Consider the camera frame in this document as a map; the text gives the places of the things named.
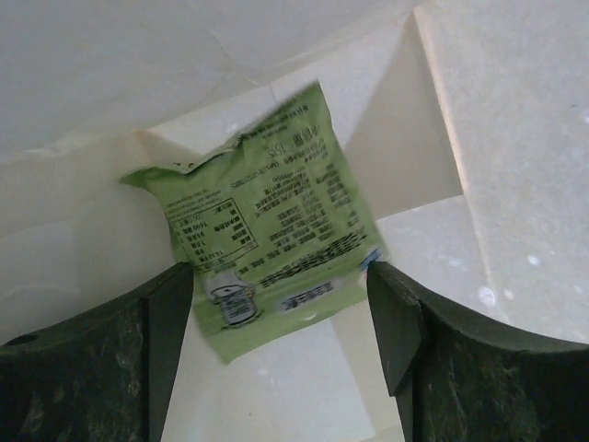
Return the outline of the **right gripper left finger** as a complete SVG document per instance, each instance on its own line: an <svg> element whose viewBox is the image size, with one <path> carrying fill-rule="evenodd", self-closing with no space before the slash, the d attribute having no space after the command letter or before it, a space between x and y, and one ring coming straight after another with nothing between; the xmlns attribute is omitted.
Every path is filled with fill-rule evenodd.
<svg viewBox="0 0 589 442"><path fill-rule="evenodd" d="M191 310L181 262L1 347L4 441L158 441Z"/></svg>

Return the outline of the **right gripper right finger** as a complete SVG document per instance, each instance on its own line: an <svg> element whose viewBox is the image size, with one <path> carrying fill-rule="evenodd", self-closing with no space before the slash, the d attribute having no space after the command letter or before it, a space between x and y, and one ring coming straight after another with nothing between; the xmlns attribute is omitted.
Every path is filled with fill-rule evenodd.
<svg viewBox="0 0 589 442"><path fill-rule="evenodd" d="M588 347L524 331L372 262L367 297L408 441L584 441Z"/></svg>

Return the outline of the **light green snack packet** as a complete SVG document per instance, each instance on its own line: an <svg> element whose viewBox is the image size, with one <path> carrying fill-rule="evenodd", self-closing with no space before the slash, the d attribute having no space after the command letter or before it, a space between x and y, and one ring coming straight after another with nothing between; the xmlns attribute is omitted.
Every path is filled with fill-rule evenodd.
<svg viewBox="0 0 589 442"><path fill-rule="evenodd" d="M224 362L364 301L387 251L316 82L201 159L122 181L162 208Z"/></svg>

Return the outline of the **beige paper bag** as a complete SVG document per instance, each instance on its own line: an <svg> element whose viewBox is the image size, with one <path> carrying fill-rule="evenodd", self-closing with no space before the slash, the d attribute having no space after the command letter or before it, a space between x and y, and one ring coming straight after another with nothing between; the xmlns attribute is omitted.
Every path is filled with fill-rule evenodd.
<svg viewBox="0 0 589 442"><path fill-rule="evenodd" d="M588 339L584 1L5 1L1 338L173 261L120 184L318 82L389 261L496 320Z"/></svg>

